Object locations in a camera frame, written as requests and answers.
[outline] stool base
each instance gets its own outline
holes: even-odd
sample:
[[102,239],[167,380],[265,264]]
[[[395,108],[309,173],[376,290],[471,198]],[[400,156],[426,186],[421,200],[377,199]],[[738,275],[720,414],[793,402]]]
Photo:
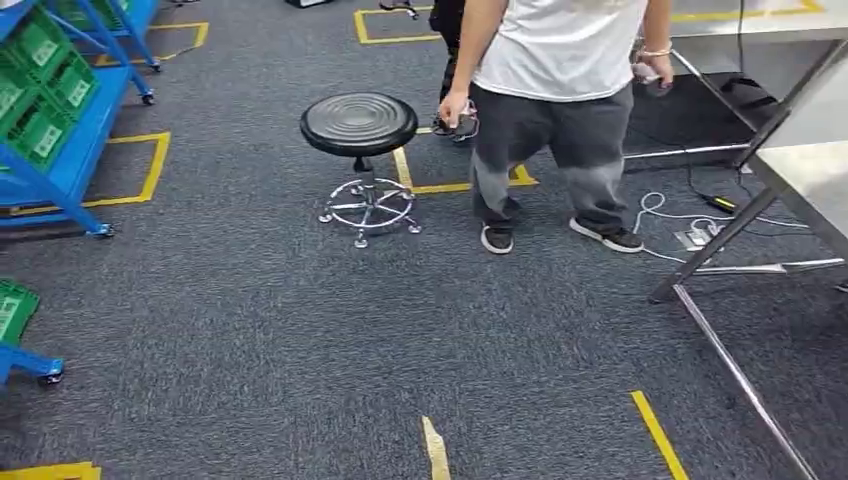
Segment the stool base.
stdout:
[[[354,203],[337,203],[339,195],[343,192],[347,192],[360,201]],[[394,208],[388,205],[389,202],[395,202],[401,206],[400,208]],[[365,238],[367,233],[389,227],[399,222],[406,222],[408,224],[407,230],[409,233],[421,233],[421,226],[409,216],[414,202],[415,195],[412,191],[392,180],[385,178],[353,180],[333,190],[327,204],[324,206],[324,212],[318,217],[318,221],[321,223],[330,223],[335,220],[341,224],[355,228],[358,235],[353,245],[356,248],[366,248],[368,247],[368,239]],[[342,216],[359,213],[362,214],[359,221]],[[375,217],[378,215],[387,216],[387,218],[377,221]]]

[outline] green plastic crate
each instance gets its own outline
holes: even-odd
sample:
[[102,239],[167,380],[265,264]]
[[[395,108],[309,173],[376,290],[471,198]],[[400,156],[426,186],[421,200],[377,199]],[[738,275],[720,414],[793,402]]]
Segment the green plastic crate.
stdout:
[[29,318],[38,308],[38,295],[9,280],[0,280],[0,341],[17,345]]
[[73,49],[62,29],[36,6],[0,46],[0,68],[14,68],[46,82]]
[[[100,16],[100,21],[108,28],[109,30],[116,30],[121,28],[121,19],[112,10],[112,6],[106,0],[92,0],[91,5],[97,11],[97,14]],[[118,5],[127,11],[130,7],[130,0],[118,0]],[[91,21],[88,19],[88,16],[79,8],[76,0],[57,0],[56,1],[56,13],[59,14],[62,19],[71,25],[77,27],[80,30],[92,30],[94,29],[94,25],[91,24]]]
[[98,86],[91,66],[79,53],[72,51],[45,88],[47,95],[62,107],[70,118],[79,120]]
[[39,94],[6,135],[5,142],[35,168],[46,171],[73,125],[73,120],[58,105]]
[[0,135],[9,132],[38,95],[39,87],[14,68],[0,68]]

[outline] chrome stool leg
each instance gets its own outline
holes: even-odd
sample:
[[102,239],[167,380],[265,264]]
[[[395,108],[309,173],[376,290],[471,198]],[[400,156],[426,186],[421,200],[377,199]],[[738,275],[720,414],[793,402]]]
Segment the chrome stool leg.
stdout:
[[[357,237],[353,245],[356,248],[368,247],[366,236],[369,232],[399,222],[406,222],[408,224],[407,230],[410,233],[421,232],[421,226],[409,216],[415,203],[415,195],[408,188],[395,181],[375,177],[367,159],[357,159],[354,169],[360,174],[360,178],[338,186],[330,194],[318,221],[330,223],[335,220],[355,228]],[[339,195],[342,194],[348,194],[355,200],[352,203],[337,203]],[[399,208],[386,205],[391,201],[394,201]],[[343,216],[360,212],[362,212],[362,217],[357,220]],[[388,219],[375,219],[377,213],[382,214],[383,217],[388,217]]]

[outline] hand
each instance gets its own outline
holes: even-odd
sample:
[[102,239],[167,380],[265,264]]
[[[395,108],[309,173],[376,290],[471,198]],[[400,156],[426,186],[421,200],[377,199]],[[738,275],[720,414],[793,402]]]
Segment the hand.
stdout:
[[657,75],[660,76],[660,86],[668,88],[674,82],[674,67],[671,66],[671,58],[668,55],[661,57],[642,57],[642,62],[645,65],[654,69]]
[[451,90],[445,99],[442,100],[442,104],[439,105],[439,118],[449,128],[456,128],[459,126],[459,114],[465,110],[467,105],[468,92],[455,92]]

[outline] bracelet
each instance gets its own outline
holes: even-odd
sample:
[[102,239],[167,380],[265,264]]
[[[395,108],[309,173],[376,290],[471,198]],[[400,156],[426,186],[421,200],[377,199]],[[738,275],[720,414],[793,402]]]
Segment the bracelet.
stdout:
[[667,56],[671,55],[672,46],[673,46],[673,44],[671,42],[669,42],[668,48],[666,48],[664,50],[657,51],[657,52],[649,52],[645,49],[642,49],[642,51],[639,52],[639,56],[640,57],[667,57]]

